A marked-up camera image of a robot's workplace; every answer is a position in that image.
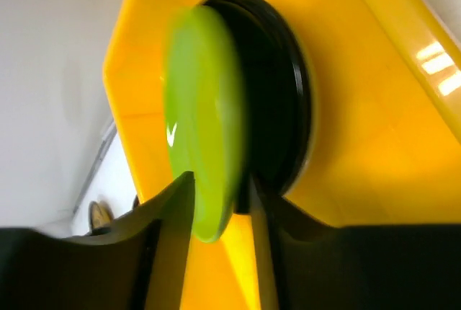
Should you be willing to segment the green plate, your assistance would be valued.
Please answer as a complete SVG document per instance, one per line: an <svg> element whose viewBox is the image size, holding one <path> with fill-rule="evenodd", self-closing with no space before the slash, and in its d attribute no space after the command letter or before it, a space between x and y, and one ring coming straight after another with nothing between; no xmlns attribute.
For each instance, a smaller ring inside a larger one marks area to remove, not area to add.
<svg viewBox="0 0 461 310"><path fill-rule="evenodd" d="M219 240L233 212L246 151L243 74L231 31L209 6L174 22L165 60L166 142L174 176L194 175L192 233Z"/></svg>

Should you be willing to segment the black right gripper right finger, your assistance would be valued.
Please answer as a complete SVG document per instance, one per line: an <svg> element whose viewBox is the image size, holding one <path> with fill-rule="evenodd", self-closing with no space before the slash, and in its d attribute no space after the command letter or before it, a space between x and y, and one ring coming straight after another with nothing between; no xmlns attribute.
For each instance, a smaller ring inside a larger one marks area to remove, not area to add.
<svg viewBox="0 0 461 310"><path fill-rule="evenodd" d="M249 183L263 309L458 309L460 226L315 220Z"/></svg>

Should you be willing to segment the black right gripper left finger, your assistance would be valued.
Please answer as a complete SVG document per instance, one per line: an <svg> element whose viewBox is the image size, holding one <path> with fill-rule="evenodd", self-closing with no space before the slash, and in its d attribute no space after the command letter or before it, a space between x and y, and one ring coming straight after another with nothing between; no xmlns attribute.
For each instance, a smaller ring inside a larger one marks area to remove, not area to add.
<svg viewBox="0 0 461 310"><path fill-rule="evenodd" d="M194 214L185 172L93 234L1 230L3 309L178 309Z"/></svg>

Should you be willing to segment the black plate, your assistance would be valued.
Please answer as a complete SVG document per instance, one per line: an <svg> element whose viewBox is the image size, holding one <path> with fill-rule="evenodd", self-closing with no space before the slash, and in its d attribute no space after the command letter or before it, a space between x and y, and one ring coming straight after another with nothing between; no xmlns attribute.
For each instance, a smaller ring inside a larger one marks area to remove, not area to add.
<svg viewBox="0 0 461 310"><path fill-rule="evenodd" d="M310 74L284 17L265 0L206 0L233 38L243 73L246 159L235 213L249 212L249 179L284 195L306 158L312 122Z"/></svg>

